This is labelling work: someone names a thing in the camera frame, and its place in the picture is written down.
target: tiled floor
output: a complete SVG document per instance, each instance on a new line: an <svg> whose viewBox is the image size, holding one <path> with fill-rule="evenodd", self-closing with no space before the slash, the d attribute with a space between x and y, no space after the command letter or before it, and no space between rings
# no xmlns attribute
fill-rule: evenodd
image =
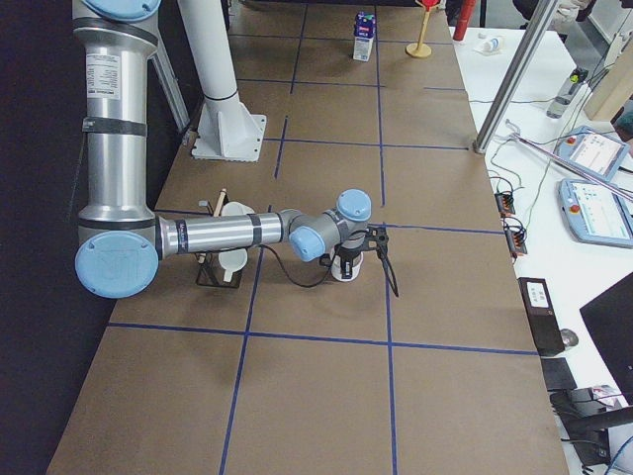
<svg viewBox="0 0 633 475"><path fill-rule="evenodd" d="M262 154L183 147L157 208L202 213L225 187L258 212L315 215L362 188L401 296L372 254L353 282L313 289L259 249L234 290L167 259L117 304L49 473L567 473L445 18L414 60L419 10L378 7L361 63L359 7L233 5L240 97L268 115ZM321 276L277 248L297 279Z"/></svg>

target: red cylinder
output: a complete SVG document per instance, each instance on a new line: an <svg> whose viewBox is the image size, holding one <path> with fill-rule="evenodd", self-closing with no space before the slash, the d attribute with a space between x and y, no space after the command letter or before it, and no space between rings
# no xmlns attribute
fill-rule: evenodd
<svg viewBox="0 0 633 475"><path fill-rule="evenodd" d="M471 21L476 4L477 0L464 0L462 11L459 14L459 20L455 27L455 33L453 34L453 40L456 42L464 40L464 35L466 35L466 29L468 28L468 23Z"/></svg>

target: water bottle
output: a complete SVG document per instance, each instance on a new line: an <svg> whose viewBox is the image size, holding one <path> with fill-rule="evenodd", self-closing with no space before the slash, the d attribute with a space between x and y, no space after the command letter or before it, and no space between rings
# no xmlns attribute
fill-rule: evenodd
<svg viewBox="0 0 633 475"><path fill-rule="evenodd" d="M551 117L552 119L560 119L567 106L570 105L576 93L579 91L581 86L585 83L587 79L589 71L586 69L582 69L581 67L577 67L572 71L570 77L565 79L563 86L558 91L558 94L550 104L549 109L547 110L547 117Z"/></svg>

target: white table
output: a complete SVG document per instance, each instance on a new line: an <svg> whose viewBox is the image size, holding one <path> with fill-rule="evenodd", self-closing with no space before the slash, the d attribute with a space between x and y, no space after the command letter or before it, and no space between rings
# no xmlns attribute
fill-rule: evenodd
<svg viewBox="0 0 633 475"><path fill-rule="evenodd" d="M455 43L466 91L471 101L492 101L495 98L523 33L518 30L471 28L462 42ZM504 47L501 53L483 56L475 52L473 48L483 41L479 34L488 37L503 36ZM547 32L512 100L543 101L553 98L574 67L576 65L558 36L554 32ZM517 124L521 134L527 139L541 143L550 141L572 126L573 120L569 124L568 120L576 116L576 106L585 97L585 92L584 89L577 95L559 120L550 119L545 115L548 102L510 104L504 119L510 119ZM471 102L478 129L490 106L490 103ZM578 115L576 125L589 125L601 132L613 130L609 123L592 122L584 113ZM500 136L509 133L510 130L505 125L497 129ZM498 150L495 163L520 176L524 188L515 192L514 206L516 217L527 225L528 210L536 197L547 158L525 145L514 142L499 149L502 142L503 140L495 140L489 145L486 153L487 165L500 176L509 179L515 188L518 187L519 180L516 176L491 165L491 158ZM554 143L547 146L552 149ZM627 157L622 165L633 168L633 159ZM529 220L526 242L528 254L516 260L514 270L517 277L546 279L559 327L571 329L579 336L579 345L560 355L567 358L579 388L600 384L617 387L588 334L580 308L633 271L633 249L579 243L572 239L556 197L556 185L563 178L578 177L552 163ZM624 188L633 189L631 175L618 172L613 181ZM493 184L496 186L497 180L493 180ZM581 473L580 461L570 444L565 444L565 451L571 473Z"/></svg>

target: warning label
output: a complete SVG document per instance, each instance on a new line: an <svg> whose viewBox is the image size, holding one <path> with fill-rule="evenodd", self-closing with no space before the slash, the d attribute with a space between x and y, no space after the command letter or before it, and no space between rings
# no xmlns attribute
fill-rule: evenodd
<svg viewBox="0 0 633 475"><path fill-rule="evenodd" d="M86 54L88 99L121 99L121 57Z"/></svg>

